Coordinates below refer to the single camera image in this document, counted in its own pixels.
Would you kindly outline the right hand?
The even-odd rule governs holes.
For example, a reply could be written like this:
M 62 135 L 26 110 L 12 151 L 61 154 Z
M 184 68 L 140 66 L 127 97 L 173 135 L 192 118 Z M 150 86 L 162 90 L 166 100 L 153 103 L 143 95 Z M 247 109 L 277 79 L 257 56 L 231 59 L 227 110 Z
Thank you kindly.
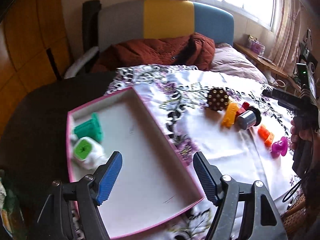
M 291 149 L 295 150 L 300 140 L 313 142 L 313 149 L 319 150 L 319 134 L 314 131 L 300 130 L 298 131 L 295 126 L 294 120 L 291 120 Z

